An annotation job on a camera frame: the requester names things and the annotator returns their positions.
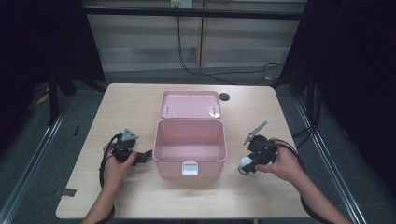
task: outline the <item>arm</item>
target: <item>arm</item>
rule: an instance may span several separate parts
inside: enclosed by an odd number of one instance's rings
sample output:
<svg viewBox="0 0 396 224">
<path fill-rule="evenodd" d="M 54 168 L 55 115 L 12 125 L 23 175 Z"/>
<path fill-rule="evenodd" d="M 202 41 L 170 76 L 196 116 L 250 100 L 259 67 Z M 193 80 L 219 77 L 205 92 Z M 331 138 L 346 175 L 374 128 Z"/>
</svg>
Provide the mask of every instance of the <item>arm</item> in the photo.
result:
<svg viewBox="0 0 396 224">
<path fill-rule="evenodd" d="M 273 164 L 256 165 L 255 169 L 289 181 L 299 191 L 308 207 L 319 216 L 332 223 L 350 223 L 306 175 L 291 152 L 280 147 L 277 153 Z"/>
<path fill-rule="evenodd" d="M 82 223 L 96 223 L 110 214 L 122 181 L 128 175 L 128 171 L 136 156 L 137 153 L 134 151 L 124 163 L 118 162 L 113 156 L 108 158 L 105 166 L 105 184 Z"/>
</svg>

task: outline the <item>wooden table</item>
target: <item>wooden table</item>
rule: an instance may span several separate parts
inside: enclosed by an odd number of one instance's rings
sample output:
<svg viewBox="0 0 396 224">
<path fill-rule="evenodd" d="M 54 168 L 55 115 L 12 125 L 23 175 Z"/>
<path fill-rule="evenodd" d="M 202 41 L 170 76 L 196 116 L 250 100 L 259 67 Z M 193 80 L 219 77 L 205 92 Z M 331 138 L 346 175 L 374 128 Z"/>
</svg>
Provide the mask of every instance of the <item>wooden table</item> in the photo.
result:
<svg viewBox="0 0 396 224">
<path fill-rule="evenodd" d="M 268 123 L 260 134 L 293 145 L 282 109 L 271 87 L 177 84 L 111 84 L 98 109 L 67 184 L 74 197 L 63 196 L 56 215 L 84 218 L 101 188 L 98 168 L 102 148 L 116 133 L 131 129 L 139 138 L 134 150 L 153 149 L 165 91 L 227 93 L 220 101 L 228 156 L 215 180 L 161 178 L 154 159 L 131 168 L 117 200 L 116 218 L 266 218 L 308 217 L 292 184 L 275 175 L 240 175 L 240 160 L 248 155 L 242 143 L 248 133 Z"/>
</svg>

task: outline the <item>wall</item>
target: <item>wall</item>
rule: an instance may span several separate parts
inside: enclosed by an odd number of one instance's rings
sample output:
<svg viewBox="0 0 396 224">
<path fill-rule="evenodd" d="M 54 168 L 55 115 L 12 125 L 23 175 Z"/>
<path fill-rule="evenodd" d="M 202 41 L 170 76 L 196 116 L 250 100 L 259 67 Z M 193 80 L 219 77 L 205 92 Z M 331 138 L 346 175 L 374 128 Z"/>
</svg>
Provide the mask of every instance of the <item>wall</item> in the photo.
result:
<svg viewBox="0 0 396 224">
<path fill-rule="evenodd" d="M 85 6 L 170 7 L 170 1 L 85 0 Z M 193 8 L 303 12 L 305 0 L 193 1 Z M 89 15 L 105 72 L 181 67 L 173 17 Z M 286 60 L 298 21 L 180 18 L 188 67 L 263 66 Z"/>
</svg>

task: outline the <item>black tape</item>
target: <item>black tape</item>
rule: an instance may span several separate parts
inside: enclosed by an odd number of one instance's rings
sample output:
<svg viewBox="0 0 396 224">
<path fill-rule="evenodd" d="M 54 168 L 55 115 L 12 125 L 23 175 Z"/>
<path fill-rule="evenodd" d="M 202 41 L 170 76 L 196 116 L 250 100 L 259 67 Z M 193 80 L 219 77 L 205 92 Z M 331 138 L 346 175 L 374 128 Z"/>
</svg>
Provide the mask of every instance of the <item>black tape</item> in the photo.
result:
<svg viewBox="0 0 396 224">
<path fill-rule="evenodd" d="M 74 197 L 76 192 L 76 189 L 56 189 L 55 192 L 53 192 L 53 195 L 60 198 L 62 198 L 62 196 Z"/>
</svg>

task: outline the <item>black cable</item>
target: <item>black cable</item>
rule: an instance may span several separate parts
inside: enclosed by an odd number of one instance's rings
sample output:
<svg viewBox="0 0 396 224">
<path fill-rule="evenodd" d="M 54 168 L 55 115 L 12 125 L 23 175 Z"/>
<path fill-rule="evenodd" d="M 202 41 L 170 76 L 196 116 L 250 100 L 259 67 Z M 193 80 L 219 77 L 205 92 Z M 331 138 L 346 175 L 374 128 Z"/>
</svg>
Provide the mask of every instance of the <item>black cable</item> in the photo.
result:
<svg viewBox="0 0 396 224">
<path fill-rule="evenodd" d="M 275 146 L 277 146 L 277 147 L 284 147 L 284 148 L 286 148 L 288 151 L 290 151 L 290 152 L 293 154 L 293 156 L 297 159 L 297 162 L 300 164 L 301 168 L 302 168 L 303 171 L 305 172 L 304 162 L 303 162 L 303 160 L 301 159 L 300 155 L 298 154 L 297 150 L 296 150 L 294 147 L 292 147 L 289 143 L 287 143 L 287 142 L 285 142 L 285 141 L 283 141 L 283 140 L 276 140 L 276 141 L 282 142 L 283 144 L 275 144 Z"/>
<path fill-rule="evenodd" d="M 107 147 L 106 147 L 106 149 L 105 149 L 105 151 L 103 153 L 102 162 L 101 162 L 100 168 L 99 168 L 99 182 L 100 182 L 100 187 L 101 188 L 103 188 L 103 185 L 105 184 L 105 166 L 106 166 L 106 162 L 107 162 L 108 159 L 113 157 L 113 155 L 108 157 L 107 153 L 111 149 L 111 145 L 112 145 L 114 139 L 116 139 L 116 138 L 120 138 L 120 134 L 116 134 L 116 135 L 114 135 L 111 138 L 110 142 L 108 142 Z M 108 216 L 105 217 L 104 219 L 96 222 L 96 224 L 105 224 L 105 223 L 107 223 L 108 221 L 110 221 L 114 217 L 115 214 L 116 214 L 116 207 L 113 204 L 113 207 L 111 208 L 110 214 L 108 214 Z"/>
<path fill-rule="evenodd" d="M 306 140 L 308 140 L 309 136 L 311 136 L 311 134 L 308 134 L 308 135 L 303 139 L 303 141 L 297 146 L 297 148 L 300 148 L 300 147 L 306 142 Z"/>
<path fill-rule="evenodd" d="M 303 209 L 305 210 L 305 212 L 311 216 L 314 220 L 323 223 L 323 224 L 333 224 L 332 222 L 330 222 L 329 220 L 325 219 L 324 217 L 319 216 L 318 214 L 316 214 L 314 211 L 312 211 L 311 208 L 308 207 L 308 205 L 305 203 L 303 197 L 300 196 L 301 199 L 301 205 L 303 206 Z"/>
<path fill-rule="evenodd" d="M 240 84 L 232 83 L 230 81 L 218 78 L 216 76 L 228 75 L 228 74 L 253 74 L 253 73 L 263 72 L 263 76 L 262 76 L 262 78 L 260 80 L 254 82 L 254 83 L 251 83 L 251 84 L 244 84 L 244 85 L 257 85 L 258 83 L 262 82 L 265 79 L 265 77 L 266 77 L 265 71 L 268 71 L 270 69 L 276 68 L 276 67 L 284 64 L 284 63 L 268 63 L 268 64 L 264 65 L 262 67 L 262 69 L 255 70 L 255 71 L 240 71 L 240 72 L 233 71 L 233 72 L 220 72 L 220 73 L 212 73 L 212 74 L 207 74 L 207 73 L 202 73 L 202 72 L 193 72 L 189 68 L 187 68 L 186 64 L 184 63 L 183 54 L 182 54 L 182 51 L 181 51 L 180 18 L 179 17 L 177 17 L 177 48 L 178 48 L 178 58 L 180 60 L 180 64 L 184 68 L 184 70 L 186 70 L 188 73 L 190 73 L 190 74 L 192 74 L 194 76 L 197 76 L 197 77 L 212 77 L 212 78 L 214 78 L 217 81 L 225 82 L 225 83 L 231 84 L 231 85 L 240 85 Z"/>
<path fill-rule="evenodd" d="M 322 96 L 320 94 L 320 91 L 318 89 L 318 87 L 316 88 L 316 98 L 315 98 L 315 112 L 314 112 L 314 117 L 313 120 L 311 122 L 311 126 L 306 127 L 304 129 L 302 129 L 301 131 L 299 131 L 298 133 L 295 133 L 292 135 L 293 139 L 298 138 L 298 137 L 302 137 L 306 134 L 308 134 L 308 136 L 303 140 L 303 142 L 297 147 L 300 148 L 300 146 L 303 145 L 303 143 L 308 139 L 308 137 L 316 130 L 316 128 L 318 127 L 318 123 L 319 123 L 319 118 L 320 118 L 320 112 L 321 112 L 321 103 L 322 103 Z"/>
</svg>

